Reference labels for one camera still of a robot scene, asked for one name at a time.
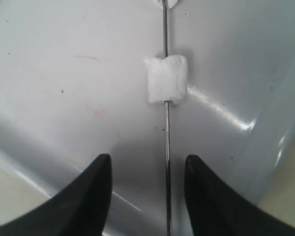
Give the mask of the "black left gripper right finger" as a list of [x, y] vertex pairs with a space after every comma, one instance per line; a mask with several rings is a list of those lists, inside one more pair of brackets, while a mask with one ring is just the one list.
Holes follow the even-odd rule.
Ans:
[[295, 236], [295, 227], [247, 201], [197, 155], [185, 161], [184, 197], [195, 236]]

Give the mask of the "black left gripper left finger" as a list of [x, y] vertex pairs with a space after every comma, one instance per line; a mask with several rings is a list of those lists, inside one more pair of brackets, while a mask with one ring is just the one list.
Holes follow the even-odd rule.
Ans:
[[68, 186], [0, 226], [0, 236], [100, 236], [112, 197], [112, 160], [101, 154]]

